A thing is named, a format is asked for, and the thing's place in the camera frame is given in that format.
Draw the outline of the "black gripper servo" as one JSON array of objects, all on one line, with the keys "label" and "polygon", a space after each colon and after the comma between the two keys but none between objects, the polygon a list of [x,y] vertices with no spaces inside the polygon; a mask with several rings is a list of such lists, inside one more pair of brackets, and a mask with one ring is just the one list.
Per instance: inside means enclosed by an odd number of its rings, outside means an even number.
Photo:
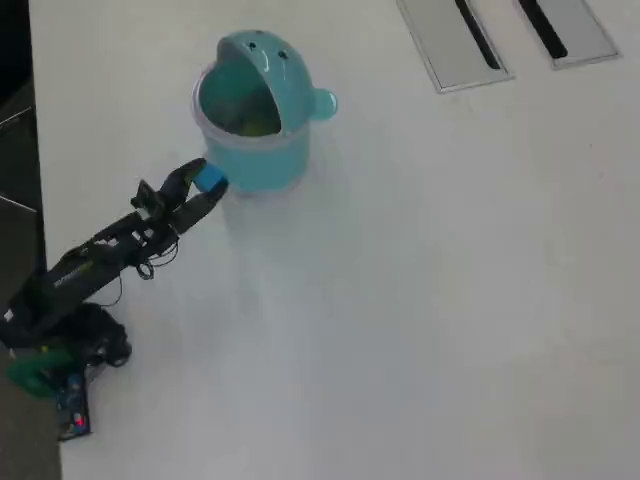
[{"label": "black gripper servo", "polygon": [[216,207],[228,190],[227,180],[186,201],[195,177],[205,166],[204,158],[196,158],[174,169],[159,189],[164,203],[133,200],[140,217],[133,237],[140,246],[171,245]]}]

